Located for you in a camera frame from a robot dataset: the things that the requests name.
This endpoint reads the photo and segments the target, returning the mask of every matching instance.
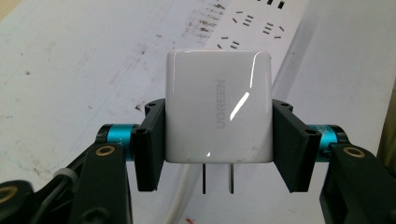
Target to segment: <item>wall charger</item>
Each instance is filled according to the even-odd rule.
[[[257,50],[170,52],[166,161],[272,161],[270,61],[268,52]]]

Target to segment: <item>black plastic part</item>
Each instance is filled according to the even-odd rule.
[[[132,223],[131,195],[121,145],[106,143],[90,147],[68,223]]]
[[[13,180],[0,184],[0,223],[25,223],[36,208],[29,182]]]
[[[337,136],[338,144],[350,144],[346,132],[338,125],[329,125]]]
[[[359,157],[345,148],[363,152]],[[350,144],[333,148],[320,204],[327,224],[396,223],[396,181],[375,156]]]
[[[111,126],[113,126],[113,124],[105,124],[99,129],[98,133],[96,134],[96,144],[102,144],[107,142],[107,136]]]
[[[274,162],[290,192],[307,192],[321,133],[309,129],[292,109],[273,100]]]
[[[137,189],[154,191],[160,181],[165,151],[165,99],[146,104],[146,118],[133,129],[132,150]]]

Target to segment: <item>brass screw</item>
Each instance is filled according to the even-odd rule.
[[[10,198],[14,197],[18,188],[16,186],[5,186],[0,188],[0,203],[5,203]]]
[[[113,153],[116,149],[113,146],[99,147],[95,153],[97,156],[108,156]]]
[[[349,156],[353,156],[356,158],[363,158],[366,156],[363,151],[355,147],[344,147],[344,152]]]

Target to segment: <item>white power strip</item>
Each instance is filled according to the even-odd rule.
[[[206,49],[267,50],[272,82],[304,15],[308,0],[234,0]]]

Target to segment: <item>plug pin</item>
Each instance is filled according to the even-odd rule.
[[[230,163],[230,193],[233,194],[233,163]]]
[[[206,164],[202,164],[202,193],[206,194]]]

